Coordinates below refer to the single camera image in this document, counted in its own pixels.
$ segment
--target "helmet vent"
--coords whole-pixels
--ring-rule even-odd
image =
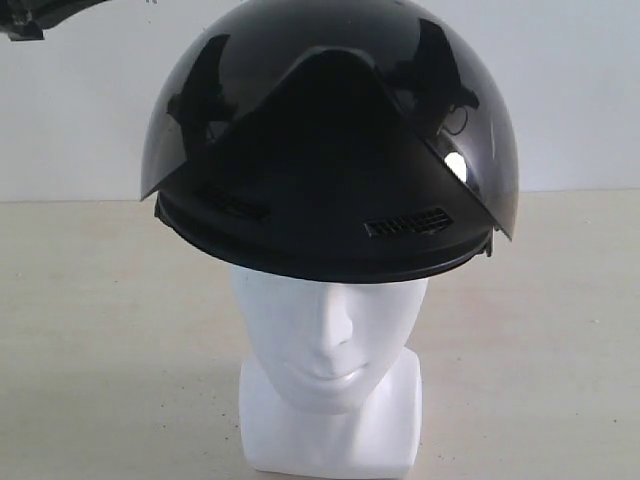
[[[441,208],[432,208],[411,215],[403,215],[365,223],[371,238],[400,235],[434,235],[450,227],[453,219]]]
[[[193,195],[207,208],[242,220],[262,222],[269,216],[268,208],[248,203],[213,185],[203,185]]]

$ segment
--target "beige table surface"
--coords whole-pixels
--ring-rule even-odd
[[[0,480],[280,478],[243,460],[227,269],[152,211],[0,205]],[[640,480],[640,192],[520,212],[431,283],[410,478]]]

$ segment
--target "mannequin neck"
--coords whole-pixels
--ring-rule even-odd
[[[324,478],[401,478],[414,463],[422,423],[420,365],[404,349],[358,410],[301,412],[276,392],[257,359],[240,378],[245,456],[257,470]]]

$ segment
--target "helmet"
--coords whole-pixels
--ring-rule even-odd
[[[44,40],[44,30],[105,1],[0,0],[0,33],[14,42]]]
[[[391,283],[511,239],[517,149],[489,71],[405,0],[250,0],[174,68],[142,199],[196,248],[276,275]]]

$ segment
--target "mannequin face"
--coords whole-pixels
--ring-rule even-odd
[[[407,342],[427,279],[345,285],[232,266],[254,352],[280,396],[320,414],[362,406]]]

